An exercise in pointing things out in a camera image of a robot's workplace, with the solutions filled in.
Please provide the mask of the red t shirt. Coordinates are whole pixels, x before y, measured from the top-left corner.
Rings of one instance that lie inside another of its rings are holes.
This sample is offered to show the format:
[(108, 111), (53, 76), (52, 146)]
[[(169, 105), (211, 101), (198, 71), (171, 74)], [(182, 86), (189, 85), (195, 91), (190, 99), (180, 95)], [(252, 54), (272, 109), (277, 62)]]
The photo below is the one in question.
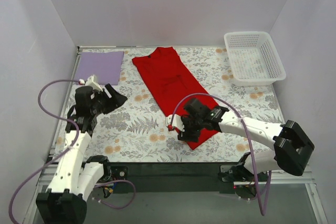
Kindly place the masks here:
[(172, 47), (158, 47), (148, 56), (134, 57), (132, 63), (165, 116), (185, 96), (207, 92)]

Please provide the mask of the white plastic basket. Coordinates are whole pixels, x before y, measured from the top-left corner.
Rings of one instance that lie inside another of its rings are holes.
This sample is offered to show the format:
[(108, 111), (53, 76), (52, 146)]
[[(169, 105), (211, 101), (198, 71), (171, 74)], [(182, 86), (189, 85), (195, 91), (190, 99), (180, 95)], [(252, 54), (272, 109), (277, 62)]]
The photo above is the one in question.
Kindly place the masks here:
[(268, 86), (285, 80), (284, 66), (267, 32), (226, 33), (224, 42), (235, 85)]

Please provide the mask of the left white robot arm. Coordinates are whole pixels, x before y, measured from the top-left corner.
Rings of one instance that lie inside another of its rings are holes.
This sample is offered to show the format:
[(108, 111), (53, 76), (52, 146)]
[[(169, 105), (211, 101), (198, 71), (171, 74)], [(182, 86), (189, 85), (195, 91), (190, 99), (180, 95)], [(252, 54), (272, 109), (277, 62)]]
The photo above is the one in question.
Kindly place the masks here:
[(46, 192), (39, 193), (36, 205), (44, 223), (83, 223), (87, 213), (87, 199), (96, 183), (110, 176), (108, 158), (83, 158), (97, 117), (109, 114), (127, 100), (110, 84), (103, 88), (84, 84), (75, 90), (75, 104), (66, 117), (64, 154), (58, 159), (54, 177)]

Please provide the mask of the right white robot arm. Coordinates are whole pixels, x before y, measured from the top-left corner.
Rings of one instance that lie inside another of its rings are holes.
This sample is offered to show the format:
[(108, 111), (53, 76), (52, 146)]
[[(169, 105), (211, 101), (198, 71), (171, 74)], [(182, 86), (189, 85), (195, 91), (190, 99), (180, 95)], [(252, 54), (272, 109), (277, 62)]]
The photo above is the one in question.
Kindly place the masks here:
[(280, 124), (243, 118), (223, 106), (210, 109), (197, 98), (187, 101), (184, 110), (185, 115), (171, 118), (180, 141), (200, 143), (201, 132), (208, 130), (246, 137), (267, 147), (257, 154), (248, 151), (236, 165), (222, 172), (226, 181), (247, 181), (255, 174), (279, 169), (301, 176), (314, 150), (314, 144), (295, 121)]

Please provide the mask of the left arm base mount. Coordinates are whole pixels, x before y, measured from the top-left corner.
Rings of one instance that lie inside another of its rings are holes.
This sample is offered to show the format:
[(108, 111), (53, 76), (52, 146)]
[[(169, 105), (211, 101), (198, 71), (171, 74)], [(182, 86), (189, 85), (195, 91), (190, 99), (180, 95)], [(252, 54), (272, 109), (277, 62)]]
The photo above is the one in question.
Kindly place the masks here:
[(112, 180), (127, 179), (128, 167), (111, 163), (107, 156), (103, 155), (90, 156), (87, 159), (86, 163), (87, 164), (100, 163), (103, 165), (103, 175), (98, 180), (98, 183), (110, 182)]

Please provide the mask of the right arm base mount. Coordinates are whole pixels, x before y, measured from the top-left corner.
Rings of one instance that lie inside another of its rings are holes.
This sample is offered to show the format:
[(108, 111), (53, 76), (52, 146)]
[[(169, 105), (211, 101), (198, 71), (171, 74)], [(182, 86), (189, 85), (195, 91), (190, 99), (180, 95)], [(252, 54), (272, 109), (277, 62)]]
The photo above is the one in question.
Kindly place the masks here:
[(224, 194), (237, 194), (246, 199), (257, 196), (254, 175), (242, 165), (221, 165), (218, 179), (225, 184)]

